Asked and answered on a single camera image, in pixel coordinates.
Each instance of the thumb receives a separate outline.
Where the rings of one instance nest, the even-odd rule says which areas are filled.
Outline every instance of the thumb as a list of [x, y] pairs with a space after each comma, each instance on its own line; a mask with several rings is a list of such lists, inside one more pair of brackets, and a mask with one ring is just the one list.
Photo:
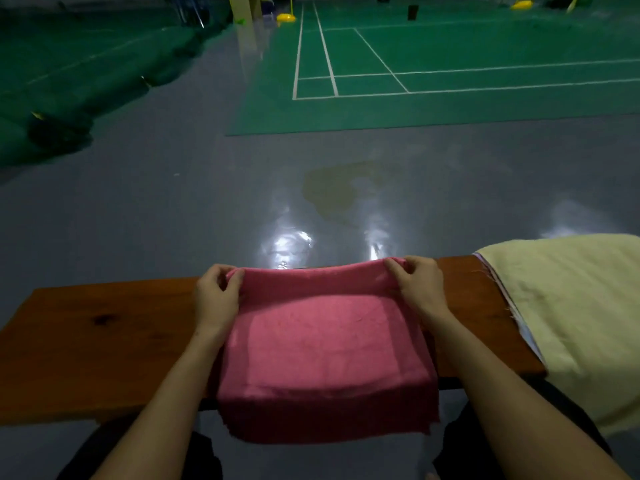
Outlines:
[[244, 269], [238, 269], [229, 279], [229, 282], [227, 284], [227, 291], [231, 291], [231, 293], [234, 294], [240, 293], [240, 287], [242, 286], [243, 279]]
[[400, 266], [397, 261], [387, 258], [385, 259], [385, 266], [387, 269], [396, 277], [396, 281], [398, 284], [402, 284], [409, 277], [409, 274], [404, 270], [402, 266]]

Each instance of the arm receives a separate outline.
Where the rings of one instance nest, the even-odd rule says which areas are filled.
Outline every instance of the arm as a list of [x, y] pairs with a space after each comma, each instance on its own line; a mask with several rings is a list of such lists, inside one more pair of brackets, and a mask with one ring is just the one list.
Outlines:
[[213, 362], [237, 311], [244, 272], [222, 291], [232, 266], [214, 265], [196, 286], [196, 329], [180, 359], [92, 480], [177, 480]]
[[447, 306], [436, 261], [408, 256], [411, 272], [391, 259], [403, 297], [420, 314], [458, 371], [484, 434], [509, 479], [627, 479], [585, 432], [534, 391]]

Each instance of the person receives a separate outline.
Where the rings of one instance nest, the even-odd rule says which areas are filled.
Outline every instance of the person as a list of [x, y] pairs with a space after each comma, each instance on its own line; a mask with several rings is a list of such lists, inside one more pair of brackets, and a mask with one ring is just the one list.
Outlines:
[[[451, 313], [436, 261], [385, 264], [404, 300], [458, 372], [469, 403], [450, 423], [434, 460], [443, 479], [628, 479], [587, 415], [543, 379], [521, 379]], [[216, 264], [195, 290], [196, 327], [151, 402], [137, 417], [107, 423], [59, 480], [219, 479], [211, 441], [192, 433], [209, 373], [238, 313], [243, 270]]]

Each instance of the person's left hand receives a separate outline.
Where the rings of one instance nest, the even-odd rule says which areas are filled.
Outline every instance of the person's left hand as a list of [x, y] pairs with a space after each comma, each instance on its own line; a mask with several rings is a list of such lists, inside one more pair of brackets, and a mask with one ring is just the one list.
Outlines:
[[244, 269], [238, 269], [222, 291], [225, 276], [235, 266], [214, 264], [198, 280], [195, 290], [196, 333], [213, 333], [227, 338], [238, 313], [240, 286]]

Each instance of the folded pink fabric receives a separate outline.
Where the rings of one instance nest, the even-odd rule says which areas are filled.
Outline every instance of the folded pink fabric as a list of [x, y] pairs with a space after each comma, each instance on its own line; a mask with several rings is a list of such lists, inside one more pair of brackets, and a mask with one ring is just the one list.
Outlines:
[[393, 288], [382, 260], [247, 269], [218, 390], [229, 432], [264, 444], [428, 433], [437, 375]]

